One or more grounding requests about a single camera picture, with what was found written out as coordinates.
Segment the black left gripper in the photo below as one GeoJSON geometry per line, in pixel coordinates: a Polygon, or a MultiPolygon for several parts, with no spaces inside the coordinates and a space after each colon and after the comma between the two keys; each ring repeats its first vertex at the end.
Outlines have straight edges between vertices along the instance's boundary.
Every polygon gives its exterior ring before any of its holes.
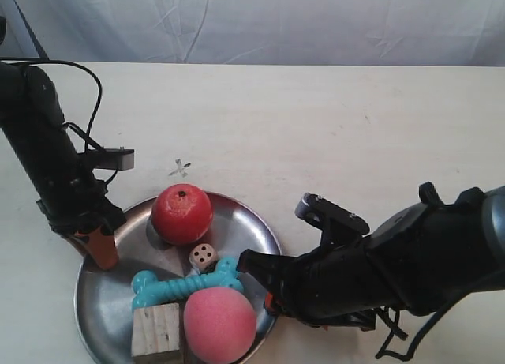
{"type": "Polygon", "coordinates": [[[53,188],[36,202],[51,230],[61,235],[81,256],[87,254],[102,269],[118,263],[114,232],[126,222],[125,213],[106,197],[107,184],[72,181],[53,188]],[[80,233],[80,239],[74,235],[80,233]]]}

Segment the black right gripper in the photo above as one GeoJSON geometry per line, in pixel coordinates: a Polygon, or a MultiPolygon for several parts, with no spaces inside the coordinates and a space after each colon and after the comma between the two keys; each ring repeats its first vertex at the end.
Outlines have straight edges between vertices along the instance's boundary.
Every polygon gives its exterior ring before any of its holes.
{"type": "Polygon", "coordinates": [[[266,290],[264,308],[274,317],[292,317],[311,326],[376,327],[376,309],[395,302],[395,294],[372,266],[365,242],[297,257],[240,254],[238,271],[266,290]]]}

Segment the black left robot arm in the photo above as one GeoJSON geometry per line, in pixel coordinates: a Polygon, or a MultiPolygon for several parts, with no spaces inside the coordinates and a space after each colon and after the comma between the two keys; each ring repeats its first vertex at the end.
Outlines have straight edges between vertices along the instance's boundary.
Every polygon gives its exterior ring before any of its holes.
{"type": "Polygon", "coordinates": [[[44,65],[50,59],[2,58],[1,129],[39,194],[37,205],[51,230],[92,258],[102,270],[118,263],[115,231],[126,222],[106,197],[113,173],[134,166],[134,151],[104,148],[65,120],[56,87],[44,65]]]}

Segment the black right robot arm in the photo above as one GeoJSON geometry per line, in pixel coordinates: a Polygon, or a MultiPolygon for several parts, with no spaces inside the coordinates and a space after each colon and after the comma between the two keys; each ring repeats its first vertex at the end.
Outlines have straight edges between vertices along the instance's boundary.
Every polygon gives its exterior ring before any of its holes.
{"type": "Polygon", "coordinates": [[[415,205],[375,230],[314,193],[295,213],[320,231],[314,250],[298,257],[246,250],[238,260],[238,271],[267,291],[271,314],[370,331],[382,307],[421,317],[464,287],[504,287],[503,188],[473,187],[446,204],[426,182],[415,205]]]}

